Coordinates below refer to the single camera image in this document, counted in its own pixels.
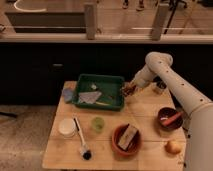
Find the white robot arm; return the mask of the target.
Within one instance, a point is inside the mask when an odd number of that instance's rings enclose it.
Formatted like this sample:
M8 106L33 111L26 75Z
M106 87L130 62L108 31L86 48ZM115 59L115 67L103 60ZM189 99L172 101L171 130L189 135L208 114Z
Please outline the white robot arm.
M168 53L149 52L124 93L132 94L136 87L145 88L160 77L191 117L184 171L213 171L213 101L173 71L172 63Z

